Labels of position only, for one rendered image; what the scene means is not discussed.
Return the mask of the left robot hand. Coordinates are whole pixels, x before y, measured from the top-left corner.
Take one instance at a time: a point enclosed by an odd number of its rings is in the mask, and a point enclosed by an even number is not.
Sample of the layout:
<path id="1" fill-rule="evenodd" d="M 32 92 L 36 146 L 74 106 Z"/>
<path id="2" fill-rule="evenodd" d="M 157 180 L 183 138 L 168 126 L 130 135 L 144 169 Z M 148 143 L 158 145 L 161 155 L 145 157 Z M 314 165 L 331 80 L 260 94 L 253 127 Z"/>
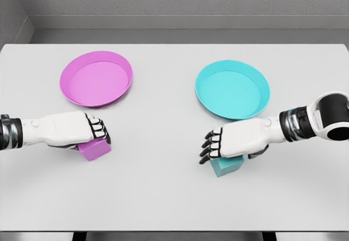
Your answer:
<path id="1" fill-rule="evenodd" d="M 78 149 L 78 145 L 92 140 L 111 138 L 103 120 L 82 111 L 48 115 L 40 119 L 44 142 L 50 147 Z"/>

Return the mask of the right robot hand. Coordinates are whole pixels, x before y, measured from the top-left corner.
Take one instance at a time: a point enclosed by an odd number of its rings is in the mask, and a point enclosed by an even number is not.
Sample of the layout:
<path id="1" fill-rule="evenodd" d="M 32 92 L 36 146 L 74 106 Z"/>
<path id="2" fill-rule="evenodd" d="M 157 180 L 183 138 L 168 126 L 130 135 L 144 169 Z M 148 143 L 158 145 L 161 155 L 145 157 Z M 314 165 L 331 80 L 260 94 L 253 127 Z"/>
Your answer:
<path id="1" fill-rule="evenodd" d="M 228 123 L 205 136 L 199 164 L 217 158 L 234 158 L 244 154 L 262 154 L 268 148 L 264 120 L 246 119 Z"/>

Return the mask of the cyan block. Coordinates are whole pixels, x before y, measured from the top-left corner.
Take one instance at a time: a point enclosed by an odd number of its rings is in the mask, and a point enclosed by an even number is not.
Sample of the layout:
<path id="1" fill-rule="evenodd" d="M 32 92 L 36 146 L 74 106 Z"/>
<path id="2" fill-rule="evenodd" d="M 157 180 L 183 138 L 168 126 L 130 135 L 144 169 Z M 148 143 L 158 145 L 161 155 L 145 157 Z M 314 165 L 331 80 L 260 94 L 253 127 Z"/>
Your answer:
<path id="1" fill-rule="evenodd" d="M 236 156 L 233 158 L 217 158 L 210 161 L 210 164 L 217 177 L 222 177 L 240 169 L 244 162 L 244 157 Z"/>

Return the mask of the pink block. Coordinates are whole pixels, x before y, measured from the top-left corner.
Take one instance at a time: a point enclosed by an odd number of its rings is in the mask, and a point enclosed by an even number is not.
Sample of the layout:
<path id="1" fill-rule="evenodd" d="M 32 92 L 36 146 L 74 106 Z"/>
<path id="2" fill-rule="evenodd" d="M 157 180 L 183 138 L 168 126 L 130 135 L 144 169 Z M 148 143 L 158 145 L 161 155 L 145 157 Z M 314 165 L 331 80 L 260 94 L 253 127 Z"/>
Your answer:
<path id="1" fill-rule="evenodd" d="M 82 156 L 88 161 L 93 161 L 111 151 L 111 146 L 103 138 L 80 143 L 77 147 Z"/>

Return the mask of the cyan plate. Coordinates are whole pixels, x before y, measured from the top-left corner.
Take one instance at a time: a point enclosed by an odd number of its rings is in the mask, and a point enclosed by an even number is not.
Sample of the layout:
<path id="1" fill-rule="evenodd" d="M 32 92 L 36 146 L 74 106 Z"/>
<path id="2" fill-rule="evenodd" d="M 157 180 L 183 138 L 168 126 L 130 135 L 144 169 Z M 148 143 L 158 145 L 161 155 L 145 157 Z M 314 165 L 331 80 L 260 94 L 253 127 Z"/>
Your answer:
<path id="1" fill-rule="evenodd" d="M 201 104 L 226 119 L 248 119 L 262 112 L 270 99 L 270 87 L 256 68 L 240 61 L 216 61 L 204 67 L 195 81 Z"/>

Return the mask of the pink plate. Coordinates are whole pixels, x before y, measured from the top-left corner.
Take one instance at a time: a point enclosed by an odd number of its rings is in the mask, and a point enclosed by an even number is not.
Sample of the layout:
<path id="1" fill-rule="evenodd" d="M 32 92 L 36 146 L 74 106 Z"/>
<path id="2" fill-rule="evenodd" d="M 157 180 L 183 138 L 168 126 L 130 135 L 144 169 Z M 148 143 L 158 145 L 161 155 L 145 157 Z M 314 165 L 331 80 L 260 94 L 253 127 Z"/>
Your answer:
<path id="1" fill-rule="evenodd" d="M 133 69 L 126 58 L 111 51 L 93 51 L 67 64 L 59 86 L 70 102 L 95 108 L 117 101 L 132 80 Z"/>

